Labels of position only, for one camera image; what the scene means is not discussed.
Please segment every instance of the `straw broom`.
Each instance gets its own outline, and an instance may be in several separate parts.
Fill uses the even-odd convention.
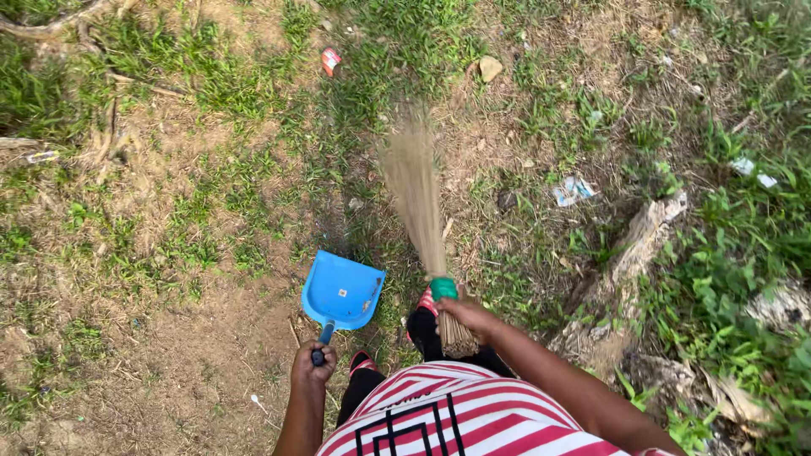
[[[448,277],[442,244],[431,135],[420,123],[414,122],[390,140],[391,147],[383,156],[382,166],[387,187],[394,194],[397,213],[425,266],[433,299],[456,298],[456,286]],[[443,353],[451,358],[478,353],[476,337],[453,315],[439,312],[437,320]]]

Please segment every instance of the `blue dustpan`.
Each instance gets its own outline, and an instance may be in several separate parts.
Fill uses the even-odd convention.
[[[386,273],[319,250],[302,289],[302,306],[324,329],[318,338],[329,344],[335,329],[357,329],[375,313]],[[312,362],[324,363],[324,353],[313,350]]]

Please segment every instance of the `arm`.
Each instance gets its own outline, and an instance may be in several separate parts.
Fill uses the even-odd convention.
[[[452,313],[481,343],[491,345],[522,379],[552,396],[588,433],[629,453],[660,448],[685,456],[673,439],[631,402],[472,299],[443,298],[436,308]]]
[[[317,368],[312,350],[323,348],[326,363]],[[335,371],[335,349],[321,342],[307,341],[296,352],[290,373],[290,401],[273,456],[313,456],[324,438],[326,383]]]

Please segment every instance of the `red and white striped shirt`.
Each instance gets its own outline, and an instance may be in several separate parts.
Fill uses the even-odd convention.
[[[378,385],[319,456],[627,454],[583,431],[525,381],[451,361],[402,369]],[[648,450],[638,456],[667,456]]]

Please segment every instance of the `hand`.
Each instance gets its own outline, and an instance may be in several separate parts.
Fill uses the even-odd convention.
[[[459,290],[459,299],[442,298],[434,303],[438,311],[445,311],[455,316],[460,323],[467,326],[476,336],[478,343],[487,345],[494,329],[501,325],[501,320],[477,300],[469,297],[464,287]]]
[[[312,351],[316,348],[320,348],[324,352],[324,365],[318,368],[312,363]],[[304,342],[296,352],[293,371],[290,373],[290,382],[292,385],[319,386],[323,388],[329,377],[333,376],[337,360],[335,349],[331,346],[325,346],[318,341]]]

